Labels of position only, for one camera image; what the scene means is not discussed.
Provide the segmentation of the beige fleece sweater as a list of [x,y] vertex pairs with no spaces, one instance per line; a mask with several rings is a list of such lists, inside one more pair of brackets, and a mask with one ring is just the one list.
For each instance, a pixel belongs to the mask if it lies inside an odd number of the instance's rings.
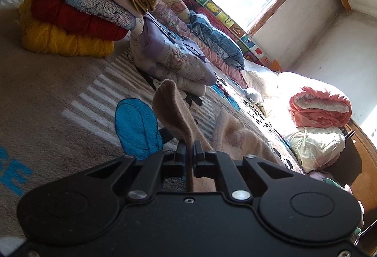
[[194,142],[199,140],[204,151],[222,151],[233,160],[242,160],[245,155],[251,154],[284,165],[256,126],[246,127],[227,110],[222,109],[218,116],[210,117],[210,133],[203,134],[172,80],[164,80],[158,87],[152,108],[157,119],[175,138],[185,140],[190,152],[194,150]]

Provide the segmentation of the folded lavender floral clothes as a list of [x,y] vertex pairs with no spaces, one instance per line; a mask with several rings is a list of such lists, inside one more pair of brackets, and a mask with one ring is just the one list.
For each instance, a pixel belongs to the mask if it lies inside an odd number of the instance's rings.
[[217,78],[198,45],[174,35],[152,15],[144,16],[143,32],[130,37],[129,58],[142,72],[163,81],[174,81],[178,89],[204,96]]

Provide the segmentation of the stack of clothes by headboard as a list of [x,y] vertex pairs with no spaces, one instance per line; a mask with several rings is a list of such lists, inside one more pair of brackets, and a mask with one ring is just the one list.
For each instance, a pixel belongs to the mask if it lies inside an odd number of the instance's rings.
[[336,199],[336,203],[345,201],[346,203],[351,202],[352,207],[356,207],[356,205],[358,205],[358,210],[356,211],[358,223],[349,238],[349,241],[353,245],[358,245],[361,238],[362,227],[364,226],[365,208],[362,202],[360,200],[357,200],[354,196],[351,186],[348,184],[341,185],[328,172],[311,171],[307,174],[307,176],[314,180],[320,181],[323,184],[326,184],[329,187],[328,192],[332,193],[332,197]]

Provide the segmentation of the cream yellow pillow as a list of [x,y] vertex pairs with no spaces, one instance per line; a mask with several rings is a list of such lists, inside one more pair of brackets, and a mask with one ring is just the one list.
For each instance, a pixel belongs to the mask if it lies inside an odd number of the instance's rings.
[[306,173],[334,164],[346,146],[345,135],[336,127],[300,127],[284,139]]

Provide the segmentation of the small white plush toy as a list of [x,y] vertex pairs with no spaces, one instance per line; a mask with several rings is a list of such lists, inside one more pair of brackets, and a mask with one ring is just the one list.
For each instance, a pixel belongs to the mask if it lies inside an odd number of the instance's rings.
[[260,104],[260,103],[263,102],[263,98],[262,98],[260,92],[258,92],[254,88],[247,88],[245,90],[245,96],[252,103]]

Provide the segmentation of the orange pink rolled blanket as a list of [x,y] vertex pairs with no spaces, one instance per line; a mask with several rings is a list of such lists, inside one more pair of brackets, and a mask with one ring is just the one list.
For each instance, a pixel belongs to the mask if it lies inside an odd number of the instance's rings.
[[352,116],[350,100],[334,87],[303,86],[289,99],[288,109],[297,127],[340,128]]

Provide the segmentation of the white duvet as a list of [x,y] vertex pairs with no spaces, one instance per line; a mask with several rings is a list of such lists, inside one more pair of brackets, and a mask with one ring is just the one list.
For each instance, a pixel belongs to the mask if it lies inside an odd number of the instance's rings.
[[289,99],[303,86],[312,88],[329,88],[333,85],[316,79],[310,79],[292,72],[275,73],[268,68],[253,64],[251,68],[241,71],[249,87],[260,92],[265,116],[269,122],[285,137],[297,127],[289,112]]

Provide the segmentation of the wooden headboard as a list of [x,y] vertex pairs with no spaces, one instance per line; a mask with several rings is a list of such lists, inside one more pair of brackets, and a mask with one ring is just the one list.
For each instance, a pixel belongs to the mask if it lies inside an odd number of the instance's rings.
[[363,229],[366,229],[376,221],[376,147],[354,120],[342,130],[353,134],[346,139],[345,149],[327,172],[339,184],[349,185],[354,197],[362,202]]

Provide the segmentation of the folded blue quilt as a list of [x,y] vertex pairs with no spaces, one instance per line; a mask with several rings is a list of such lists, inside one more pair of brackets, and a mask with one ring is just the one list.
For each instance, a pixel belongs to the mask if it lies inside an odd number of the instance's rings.
[[190,24],[188,26],[192,33],[207,44],[225,64],[237,70],[244,69],[245,62],[241,48],[224,32],[212,26],[207,16],[190,11]]

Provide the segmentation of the Mickey Mouse bed blanket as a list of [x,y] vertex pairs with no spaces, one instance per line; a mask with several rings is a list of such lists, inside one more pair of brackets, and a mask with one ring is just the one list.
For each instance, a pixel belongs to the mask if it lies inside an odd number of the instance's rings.
[[20,15],[31,0],[1,0],[1,254],[23,244],[17,204],[28,191],[125,153],[116,116],[122,100],[150,105],[148,82],[127,39],[105,58],[35,53],[22,46]]

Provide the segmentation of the pink floral rolled bedding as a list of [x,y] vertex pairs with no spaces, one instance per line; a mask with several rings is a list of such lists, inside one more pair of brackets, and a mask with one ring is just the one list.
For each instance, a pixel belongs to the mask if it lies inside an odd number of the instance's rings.
[[230,79],[233,79],[243,88],[248,88],[247,82],[241,74],[242,70],[237,70],[214,53],[213,50],[202,42],[189,28],[190,11],[182,0],[157,0],[155,10],[152,15],[163,25],[175,32],[177,35],[192,39],[205,54],[211,64],[222,70]]

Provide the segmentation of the colourful alphabet play mat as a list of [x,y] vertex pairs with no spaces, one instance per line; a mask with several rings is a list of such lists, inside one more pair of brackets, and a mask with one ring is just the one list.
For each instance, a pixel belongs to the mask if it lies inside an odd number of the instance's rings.
[[221,30],[234,40],[241,48],[244,59],[265,66],[274,72],[283,71],[279,63],[276,60],[270,60],[261,48],[254,43],[253,39],[212,0],[182,1],[189,10],[207,16],[212,26]]

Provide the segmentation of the folded yellow knit garment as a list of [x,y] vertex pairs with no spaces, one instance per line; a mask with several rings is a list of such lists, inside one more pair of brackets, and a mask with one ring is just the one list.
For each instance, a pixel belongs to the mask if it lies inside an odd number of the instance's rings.
[[107,57],[114,51],[114,42],[69,34],[54,24],[35,19],[31,13],[32,0],[19,7],[22,45],[31,52],[57,54],[67,57]]

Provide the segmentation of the folded red garment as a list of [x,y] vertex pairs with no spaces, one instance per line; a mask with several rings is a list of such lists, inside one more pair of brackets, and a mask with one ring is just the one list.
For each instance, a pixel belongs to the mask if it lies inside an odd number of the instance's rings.
[[35,19],[54,24],[69,34],[118,41],[128,33],[112,22],[78,11],[63,0],[31,0],[31,14]]

